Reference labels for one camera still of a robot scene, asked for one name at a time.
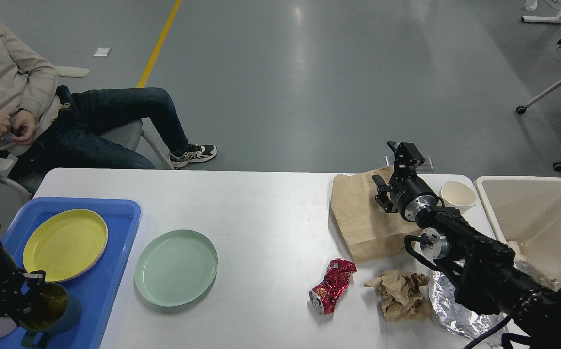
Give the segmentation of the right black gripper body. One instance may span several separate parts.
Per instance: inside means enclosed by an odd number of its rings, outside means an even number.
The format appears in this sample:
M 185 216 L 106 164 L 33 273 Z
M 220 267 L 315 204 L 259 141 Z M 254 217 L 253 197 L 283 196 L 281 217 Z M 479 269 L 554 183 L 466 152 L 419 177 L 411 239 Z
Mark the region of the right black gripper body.
M 440 202 L 440 197 L 410 168 L 396 168 L 389 185 L 387 212 L 399 213 L 405 221 L 415 221 L 419 212 L 434 208 Z

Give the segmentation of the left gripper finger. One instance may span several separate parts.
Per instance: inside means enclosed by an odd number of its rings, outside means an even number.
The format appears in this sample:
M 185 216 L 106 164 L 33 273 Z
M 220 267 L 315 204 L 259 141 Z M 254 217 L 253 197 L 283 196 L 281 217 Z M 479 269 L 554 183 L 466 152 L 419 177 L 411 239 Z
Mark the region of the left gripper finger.
M 18 271 L 22 278 L 21 287 L 18 292 L 18 315 L 25 316 L 32 309 L 34 303 L 41 293 L 46 282 L 45 271 Z

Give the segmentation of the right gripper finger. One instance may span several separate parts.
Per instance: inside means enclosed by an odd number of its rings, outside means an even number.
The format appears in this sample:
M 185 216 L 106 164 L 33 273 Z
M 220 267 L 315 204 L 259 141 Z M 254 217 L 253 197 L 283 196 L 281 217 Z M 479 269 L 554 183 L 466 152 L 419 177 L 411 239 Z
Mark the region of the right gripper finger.
M 372 180 L 376 185 L 376 203 L 386 213 L 397 213 L 395 204 L 388 196 L 388 194 L 392 192 L 392 186 L 388 185 L 381 176 L 372 176 Z
M 387 141 L 387 146 L 395 155 L 392 177 L 416 176 L 417 168 L 426 162 L 422 153 L 412 142 Z

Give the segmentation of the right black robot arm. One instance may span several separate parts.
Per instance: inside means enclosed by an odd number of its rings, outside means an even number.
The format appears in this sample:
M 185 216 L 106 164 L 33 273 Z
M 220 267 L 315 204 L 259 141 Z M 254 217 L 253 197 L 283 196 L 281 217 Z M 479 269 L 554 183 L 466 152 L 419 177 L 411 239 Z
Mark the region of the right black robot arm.
M 530 349 L 561 349 L 561 288 L 541 285 L 514 265 L 515 252 L 506 244 L 472 227 L 457 208 L 417 175 L 425 161 L 411 142 L 388 141 L 395 155 L 389 181 L 374 175 L 375 201 L 386 213 L 398 213 L 422 230 L 404 237 L 406 251 L 429 269 L 441 272 L 454 286 L 454 300 L 479 315 L 505 318 L 467 345 L 482 340 L 514 322 L 523 334 L 506 332 L 505 349 L 515 343 Z

